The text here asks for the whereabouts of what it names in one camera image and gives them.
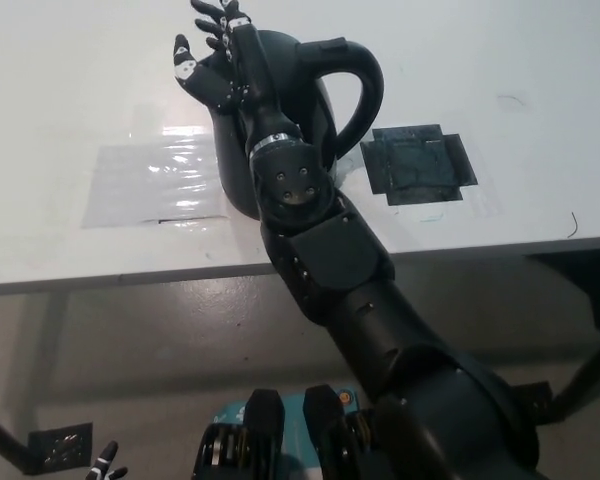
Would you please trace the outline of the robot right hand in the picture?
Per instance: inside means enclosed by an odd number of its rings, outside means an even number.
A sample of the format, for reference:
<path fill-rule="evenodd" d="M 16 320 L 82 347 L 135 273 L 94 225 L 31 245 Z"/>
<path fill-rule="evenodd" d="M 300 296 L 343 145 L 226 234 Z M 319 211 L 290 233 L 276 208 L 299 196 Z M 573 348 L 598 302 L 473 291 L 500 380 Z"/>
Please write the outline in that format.
<path fill-rule="evenodd" d="M 278 141 L 302 137 L 301 130 L 282 111 L 259 30 L 237 1 L 218 7 L 192 1 L 204 17 L 196 27 L 207 33 L 214 54 L 198 61 L 188 39 L 179 34 L 173 48 L 174 77 L 180 87 L 218 114 L 237 113 L 246 131 L 246 151 L 255 151 L 266 138 Z"/>

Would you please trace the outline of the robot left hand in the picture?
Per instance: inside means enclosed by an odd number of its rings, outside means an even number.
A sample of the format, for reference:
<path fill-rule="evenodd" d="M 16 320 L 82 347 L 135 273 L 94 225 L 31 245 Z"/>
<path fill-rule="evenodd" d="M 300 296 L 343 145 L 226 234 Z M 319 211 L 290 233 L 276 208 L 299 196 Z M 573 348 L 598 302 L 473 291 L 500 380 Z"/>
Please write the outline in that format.
<path fill-rule="evenodd" d="M 87 472 L 85 480 L 119 480 L 125 477 L 128 474 L 127 467 L 112 467 L 118 449 L 116 441 L 109 442 Z"/>

